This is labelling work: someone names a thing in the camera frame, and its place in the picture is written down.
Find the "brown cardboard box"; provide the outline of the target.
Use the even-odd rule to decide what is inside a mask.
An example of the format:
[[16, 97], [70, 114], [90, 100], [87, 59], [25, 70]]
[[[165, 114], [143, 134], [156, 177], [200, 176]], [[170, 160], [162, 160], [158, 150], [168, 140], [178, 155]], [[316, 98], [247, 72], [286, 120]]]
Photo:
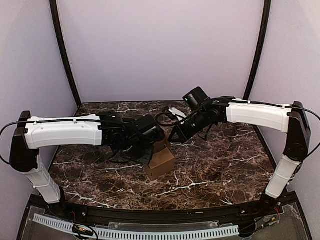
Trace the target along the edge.
[[151, 161], [144, 165], [144, 171], [151, 181], [172, 171], [176, 160], [167, 137], [162, 141], [156, 142], [153, 146], [154, 149]]

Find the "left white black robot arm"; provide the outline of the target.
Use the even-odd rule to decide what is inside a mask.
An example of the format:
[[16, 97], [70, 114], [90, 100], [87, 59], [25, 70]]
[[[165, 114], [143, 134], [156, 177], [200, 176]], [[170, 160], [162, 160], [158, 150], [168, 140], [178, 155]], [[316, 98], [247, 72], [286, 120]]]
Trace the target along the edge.
[[138, 119], [123, 118], [118, 112], [107, 111], [79, 117], [41, 118], [23, 111], [16, 122], [9, 160], [1, 160], [23, 173], [32, 186], [51, 205], [60, 218], [71, 213], [65, 203], [63, 189], [52, 179], [40, 157], [40, 148], [50, 146], [88, 145], [107, 146], [112, 156], [120, 154], [125, 162], [149, 164], [154, 144], [165, 138], [164, 130], [152, 115]]

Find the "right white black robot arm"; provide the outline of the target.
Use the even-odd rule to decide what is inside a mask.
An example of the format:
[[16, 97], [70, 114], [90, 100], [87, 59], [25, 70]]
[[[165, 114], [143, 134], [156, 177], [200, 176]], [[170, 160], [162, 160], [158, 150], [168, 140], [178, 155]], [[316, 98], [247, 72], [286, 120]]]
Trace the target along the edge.
[[174, 107], [168, 110], [178, 119], [169, 136], [172, 143], [185, 143], [206, 127], [220, 123], [249, 124], [287, 135], [282, 158], [265, 189], [265, 195], [270, 198], [281, 196], [308, 157], [311, 129], [301, 102], [272, 104], [232, 96], [210, 98], [201, 87], [187, 93], [183, 100], [191, 114], [185, 115]]

